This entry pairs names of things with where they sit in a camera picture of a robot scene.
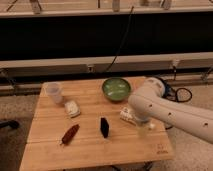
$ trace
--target white pipe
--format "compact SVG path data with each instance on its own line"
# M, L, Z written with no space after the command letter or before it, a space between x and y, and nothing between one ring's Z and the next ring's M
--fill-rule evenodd
M134 14L210 12L210 11L213 11L213 6L171 7L169 10L164 10L158 7L140 7L134 9ZM129 14L129 12L130 12L129 8L121 9L119 12L113 12L112 9L42 11L42 13L38 15L35 15L32 11L0 12L0 18L121 15L121 14Z
M114 56L62 58L62 59L11 60L11 61L0 61L0 68L108 64L108 63L111 63L113 59L114 59ZM213 52L119 56L116 59L115 63L173 61L174 59L180 60L180 61L213 59Z

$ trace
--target green bowl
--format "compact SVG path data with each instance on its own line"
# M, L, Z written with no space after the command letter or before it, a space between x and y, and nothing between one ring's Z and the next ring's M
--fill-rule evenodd
M104 95L111 101L119 102L126 99L130 92L130 84L122 78L109 78L102 85Z

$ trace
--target cable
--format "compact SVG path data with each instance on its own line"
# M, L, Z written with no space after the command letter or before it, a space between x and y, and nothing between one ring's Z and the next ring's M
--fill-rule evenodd
M123 48L124 44L126 43L126 39L127 39L128 33L129 33L130 24L131 24L131 20L132 20L133 11L134 11L134 6L132 6L131 11L129 13L129 18L128 18L128 24L127 24L127 27L126 27L126 31L124 33L124 36L123 36L122 40L121 40L121 43L120 43L120 46L119 46L119 48L118 48L118 50L116 52L116 55L115 55L113 61L111 62L111 64L109 64L109 66L103 71L103 73L109 71L109 69L115 63L115 60L117 59L117 57L120 55L121 49Z

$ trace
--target white container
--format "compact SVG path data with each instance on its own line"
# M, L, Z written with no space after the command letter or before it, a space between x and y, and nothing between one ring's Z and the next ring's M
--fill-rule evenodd
M49 96L54 103L62 104L63 97L61 95L61 85L58 82L46 83L44 86L44 90L47 96Z
M120 11L120 0L113 0L112 1L112 9L114 12Z

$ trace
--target black sponge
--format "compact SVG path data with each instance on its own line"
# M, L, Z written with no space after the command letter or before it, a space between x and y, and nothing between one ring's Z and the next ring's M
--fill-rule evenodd
M104 136L104 138L108 137L108 134L109 134L109 124L108 124L106 118L101 118L101 133Z

